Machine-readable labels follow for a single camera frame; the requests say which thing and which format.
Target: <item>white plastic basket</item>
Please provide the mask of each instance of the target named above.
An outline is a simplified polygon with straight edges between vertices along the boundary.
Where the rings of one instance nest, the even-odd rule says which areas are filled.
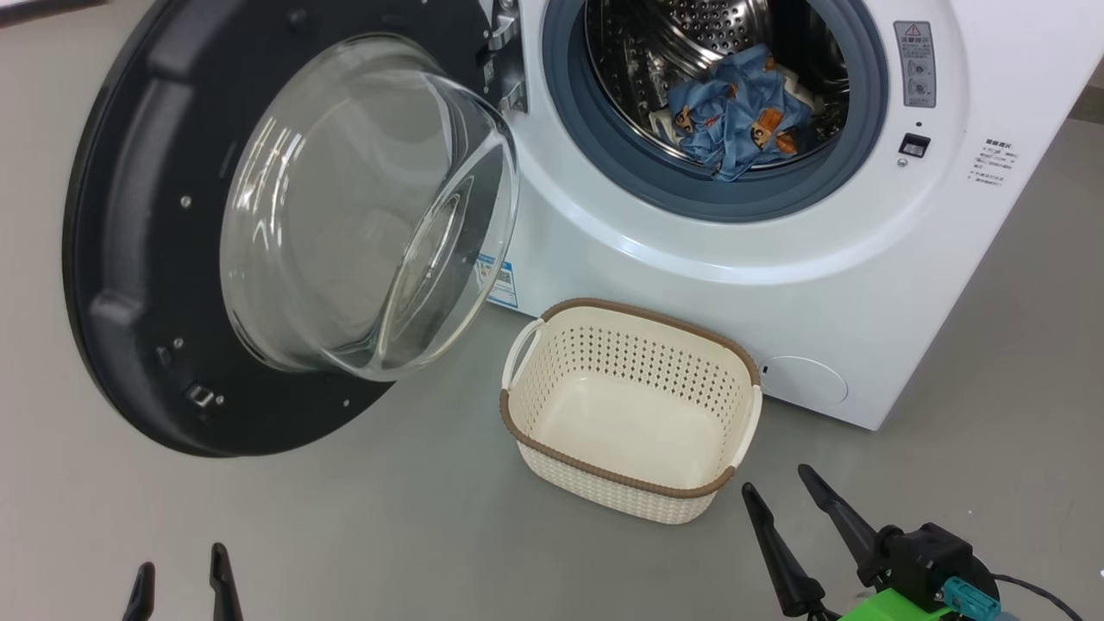
[[[684,524],[744,459],[763,393],[751,357],[720,335],[573,299],[518,335],[499,406],[526,463],[545,481],[620,512]]]

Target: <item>blue cloth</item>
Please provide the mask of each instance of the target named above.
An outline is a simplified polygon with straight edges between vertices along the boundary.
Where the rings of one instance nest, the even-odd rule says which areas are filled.
[[[675,86],[667,101],[675,143],[712,169],[713,179],[733,181],[753,164],[797,154],[813,110],[786,92],[766,45],[721,59],[709,76]]]

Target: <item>washing machine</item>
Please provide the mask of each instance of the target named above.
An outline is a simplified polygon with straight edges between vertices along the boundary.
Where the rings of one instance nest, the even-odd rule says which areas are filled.
[[[68,329],[127,421],[195,454],[331,432],[488,297],[693,322],[743,344],[767,394],[878,429],[1104,50],[1104,6],[1062,7],[89,9],[78,55],[114,57],[95,101],[36,102],[91,108],[54,206]],[[715,181],[657,115],[756,43],[815,97],[814,138]]]

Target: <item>instruction label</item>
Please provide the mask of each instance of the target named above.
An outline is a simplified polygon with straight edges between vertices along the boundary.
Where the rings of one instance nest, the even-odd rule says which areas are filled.
[[[476,280],[479,282],[480,287],[487,282],[490,271],[493,267],[493,256],[487,254],[479,255],[479,260],[476,261]],[[495,277],[495,284],[491,286],[490,295],[487,296],[487,299],[507,308],[518,309],[518,290],[513,285],[513,265],[509,261],[502,262],[502,269],[498,271],[498,276]]]
[[[1019,159],[1020,154],[1016,152],[1011,143],[986,138],[980,152],[970,165],[968,178],[975,183],[999,188],[1005,185]]]
[[[931,22],[893,22],[901,73],[904,76],[904,105],[935,107],[935,43]]]

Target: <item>door hinge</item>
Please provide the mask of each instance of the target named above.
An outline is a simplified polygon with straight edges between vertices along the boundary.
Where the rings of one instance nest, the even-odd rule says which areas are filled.
[[[521,11],[517,0],[496,0],[491,14],[492,29],[487,33],[487,46],[480,54],[484,67],[484,93],[498,94],[499,112],[529,112],[526,88],[526,59],[522,49]]]

